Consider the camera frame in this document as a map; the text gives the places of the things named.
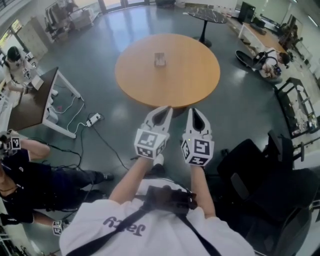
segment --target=power strip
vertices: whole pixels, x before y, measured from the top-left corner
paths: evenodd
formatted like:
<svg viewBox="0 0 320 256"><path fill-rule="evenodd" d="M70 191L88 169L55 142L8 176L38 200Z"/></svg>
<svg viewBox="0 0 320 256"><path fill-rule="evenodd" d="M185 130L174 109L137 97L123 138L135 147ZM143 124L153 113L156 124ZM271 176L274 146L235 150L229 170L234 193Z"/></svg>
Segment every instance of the power strip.
<svg viewBox="0 0 320 256"><path fill-rule="evenodd" d="M86 126L91 127L93 126L97 121L101 119L101 115L96 113L93 117L90 118L90 120L86 121Z"/></svg>

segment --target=white table leg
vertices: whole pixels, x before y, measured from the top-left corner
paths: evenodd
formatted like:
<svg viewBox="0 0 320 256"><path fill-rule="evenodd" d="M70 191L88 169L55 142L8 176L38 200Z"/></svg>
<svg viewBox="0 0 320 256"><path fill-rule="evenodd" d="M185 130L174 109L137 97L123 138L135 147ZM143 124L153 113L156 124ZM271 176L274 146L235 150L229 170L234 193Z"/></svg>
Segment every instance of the white table leg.
<svg viewBox="0 0 320 256"><path fill-rule="evenodd" d="M51 128L51 129L53 129L53 130L55 130L55 131L57 131L57 132L65 135L65 136L68 136L68 137L70 137L70 138L72 138L72 139L75 139L75 138L76 138L76 135L75 135L74 133L72 133L72 132L70 132L70 131L67 131L66 129L60 127L59 125L56 125L56 124L54 124L53 122L49 121L48 119L44 119L44 120L42 121L42 123L43 123L45 126L47 126L47 127Z"/></svg>
<svg viewBox="0 0 320 256"><path fill-rule="evenodd" d="M58 70L57 71L57 75L59 77L61 77L61 79L63 80L64 84L66 85L66 87L77 97L80 98L81 95L80 93L71 85L71 83L69 83L69 81L61 74L61 72Z"/></svg>
<svg viewBox="0 0 320 256"><path fill-rule="evenodd" d="M245 28L245 25L243 24L242 27L241 27L241 30L240 30L238 38L241 38L241 35L242 35L243 31L244 31L244 28Z"/></svg>

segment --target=round black table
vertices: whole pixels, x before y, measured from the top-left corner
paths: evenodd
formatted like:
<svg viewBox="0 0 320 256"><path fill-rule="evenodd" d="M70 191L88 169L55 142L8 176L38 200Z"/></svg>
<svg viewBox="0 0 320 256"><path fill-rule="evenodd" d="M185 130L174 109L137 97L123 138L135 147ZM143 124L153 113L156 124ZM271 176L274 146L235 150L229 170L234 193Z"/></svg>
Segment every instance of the round black table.
<svg viewBox="0 0 320 256"><path fill-rule="evenodd" d="M212 23L224 24L224 23L227 23L228 21L224 15L209 8L194 8L188 11L188 14L191 15L192 17L195 17L197 19L204 21L201 36L200 37L196 36L194 37L194 39L199 40L199 42L203 43L208 48L211 47L212 43L205 38L207 23L212 22Z"/></svg>

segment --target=dark brown desk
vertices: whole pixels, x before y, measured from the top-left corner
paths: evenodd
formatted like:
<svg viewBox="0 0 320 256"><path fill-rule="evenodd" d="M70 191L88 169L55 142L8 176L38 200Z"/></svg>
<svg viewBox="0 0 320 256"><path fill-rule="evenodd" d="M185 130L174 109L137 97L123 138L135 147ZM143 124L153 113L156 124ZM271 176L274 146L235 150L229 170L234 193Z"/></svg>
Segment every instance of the dark brown desk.
<svg viewBox="0 0 320 256"><path fill-rule="evenodd" d="M66 129L54 124L45 117L48 100L51 96L52 89L56 82L57 77L65 83L66 87L77 97L80 98L80 93L68 82L68 80L60 73L57 67L51 69L43 74L41 79L43 84L39 90L35 88L28 94L24 94L21 98L19 105L12 109L8 130L13 129L20 131L29 127L44 124L45 126L56 130L71 138L76 138L76 135L67 131Z"/></svg>

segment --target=ceiling light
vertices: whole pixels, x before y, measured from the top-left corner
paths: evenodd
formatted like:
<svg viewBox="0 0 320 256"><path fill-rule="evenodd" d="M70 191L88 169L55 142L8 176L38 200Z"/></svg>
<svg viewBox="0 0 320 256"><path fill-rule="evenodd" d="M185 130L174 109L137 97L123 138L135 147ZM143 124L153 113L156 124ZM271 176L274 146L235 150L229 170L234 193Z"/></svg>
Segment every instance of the ceiling light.
<svg viewBox="0 0 320 256"><path fill-rule="evenodd" d="M317 24L309 15L308 15L308 17L309 17L309 19L313 22L314 25L316 25L317 27L319 27L318 24Z"/></svg>

